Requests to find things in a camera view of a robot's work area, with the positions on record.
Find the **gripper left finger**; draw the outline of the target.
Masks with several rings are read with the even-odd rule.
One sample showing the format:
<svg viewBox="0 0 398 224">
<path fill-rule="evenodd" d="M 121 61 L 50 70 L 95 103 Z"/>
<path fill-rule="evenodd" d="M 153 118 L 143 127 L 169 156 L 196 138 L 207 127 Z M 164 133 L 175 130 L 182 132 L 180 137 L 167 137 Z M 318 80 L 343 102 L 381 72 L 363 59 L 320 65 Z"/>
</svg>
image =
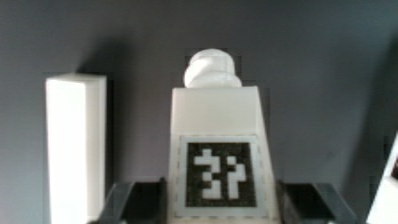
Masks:
<svg viewBox="0 0 398 224">
<path fill-rule="evenodd" d="M 167 181 L 116 183 L 87 224 L 167 224 Z"/>
</svg>

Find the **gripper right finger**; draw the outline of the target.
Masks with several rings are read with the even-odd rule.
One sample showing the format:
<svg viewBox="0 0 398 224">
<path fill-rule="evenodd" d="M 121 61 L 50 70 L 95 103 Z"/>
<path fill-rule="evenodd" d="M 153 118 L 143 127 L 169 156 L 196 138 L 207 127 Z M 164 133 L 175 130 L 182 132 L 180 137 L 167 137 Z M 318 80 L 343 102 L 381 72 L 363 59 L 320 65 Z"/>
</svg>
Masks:
<svg viewBox="0 0 398 224">
<path fill-rule="evenodd" d="M 329 183 L 278 182 L 283 224 L 359 224 L 345 199 Z"/>
</svg>

